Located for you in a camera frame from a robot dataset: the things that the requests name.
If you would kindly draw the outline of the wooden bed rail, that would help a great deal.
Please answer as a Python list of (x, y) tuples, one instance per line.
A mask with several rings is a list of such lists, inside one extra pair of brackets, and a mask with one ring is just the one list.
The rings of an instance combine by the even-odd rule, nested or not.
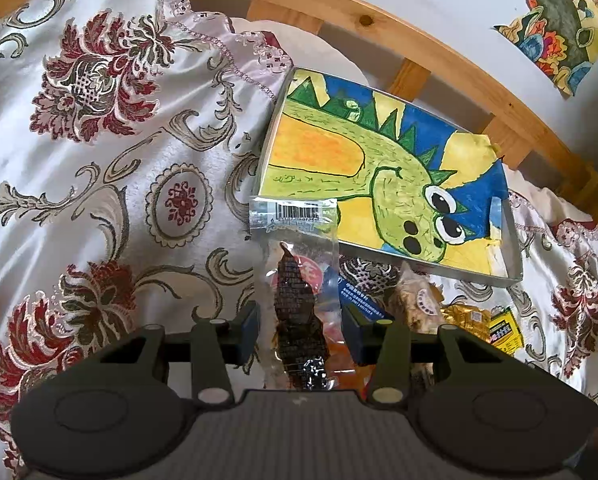
[(323, 25), (352, 32), (392, 50), (402, 63), (389, 89), (414, 99), (437, 76), (489, 114), (484, 133), (517, 168), (531, 153), (541, 155), (563, 178), (558, 195), (598, 222), (598, 172), (572, 153), (545, 122), (500, 82), (462, 54), (412, 24), (362, 0), (249, 0), (249, 20), (272, 20), (316, 34)]

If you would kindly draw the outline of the landscape wall drawing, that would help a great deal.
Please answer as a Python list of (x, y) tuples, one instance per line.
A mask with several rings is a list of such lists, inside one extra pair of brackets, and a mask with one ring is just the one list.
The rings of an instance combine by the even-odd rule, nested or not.
[(553, 82), (577, 92), (598, 59), (598, 0), (525, 0), (528, 10), (493, 27)]

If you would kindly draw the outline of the white pillow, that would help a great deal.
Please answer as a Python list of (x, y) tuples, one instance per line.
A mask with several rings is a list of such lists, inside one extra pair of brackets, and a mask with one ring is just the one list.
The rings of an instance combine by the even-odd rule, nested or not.
[(248, 21), (245, 18), (231, 18), (233, 29), (241, 32), (271, 32), (274, 39), (296, 66), (317, 70), (357, 84), (368, 84), (366, 76), (354, 62), (342, 52), (312, 32), (280, 22), (263, 20)]

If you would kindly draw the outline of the nut bar clear wrapper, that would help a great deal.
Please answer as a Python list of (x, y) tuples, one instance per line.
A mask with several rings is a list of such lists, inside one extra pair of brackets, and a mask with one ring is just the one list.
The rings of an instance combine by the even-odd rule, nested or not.
[(395, 289), (388, 298), (387, 312), (419, 334), (436, 334), (444, 323), (433, 287), (406, 262), (401, 266)]

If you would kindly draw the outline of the yellow snack packet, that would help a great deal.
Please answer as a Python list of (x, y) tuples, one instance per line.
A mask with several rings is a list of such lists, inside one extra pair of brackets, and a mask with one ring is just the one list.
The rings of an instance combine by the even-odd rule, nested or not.
[(491, 311), (489, 340), (490, 344), (509, 356), (523, 348), (523, 333), (510, 307), (499, 306)]

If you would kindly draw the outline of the gold foil snack packet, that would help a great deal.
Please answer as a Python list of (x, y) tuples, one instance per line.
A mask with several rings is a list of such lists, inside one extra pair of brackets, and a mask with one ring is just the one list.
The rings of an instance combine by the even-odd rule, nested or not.
[(479, 339), (490, 341), (491, 314), (467, 304), (449, 304), (441, 307), (444, 321), (466, 330)]

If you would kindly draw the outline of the orange-red snack bag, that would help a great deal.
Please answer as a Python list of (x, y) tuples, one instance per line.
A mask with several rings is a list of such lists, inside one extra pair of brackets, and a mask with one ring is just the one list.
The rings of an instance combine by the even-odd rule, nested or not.
[(375, 366), (355, 364), (342, 335), (339, 312), (321, 313), (320, 319), (323, 323), (323, 335), (329, 352), (329, 357), (325, 361), (326, 388), (328, 390), (354, 390), (365, 400)]

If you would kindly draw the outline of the dark dried snack clear packet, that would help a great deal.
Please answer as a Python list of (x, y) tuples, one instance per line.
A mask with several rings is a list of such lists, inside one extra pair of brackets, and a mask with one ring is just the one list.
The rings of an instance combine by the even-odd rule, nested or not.
[(249, 228), (258, 247), (258, 356), (269, 389), (335, 386), (326, 330), (339, 322), (336, 200), (256, 196)]

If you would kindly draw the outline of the blue paper sachet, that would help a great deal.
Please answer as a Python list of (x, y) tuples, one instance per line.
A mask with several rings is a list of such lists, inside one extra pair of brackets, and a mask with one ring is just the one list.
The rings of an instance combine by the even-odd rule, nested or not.
[(341, 324), (388, 325), (395, 321), (392, 314), (381, 308), (373, 298), (366, 295), (365, 292), (361, 292), (342, 276), (339, 276), (337, 286)]

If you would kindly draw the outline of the floral satin bedspread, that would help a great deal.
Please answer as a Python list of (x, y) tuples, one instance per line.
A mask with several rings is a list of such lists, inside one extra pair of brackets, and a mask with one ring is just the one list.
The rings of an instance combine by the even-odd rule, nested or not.
[[(598, 228), (550, 226), (490, 140), (299, 67), (189, 0), (14, 0), (0, 19), (0, 479), (598, 479)], [(195, 405), (165, 336), (255, 300), (253, 197), (336, 200), (338, 277), (444, 321), (405, 405), (269, 389)]]

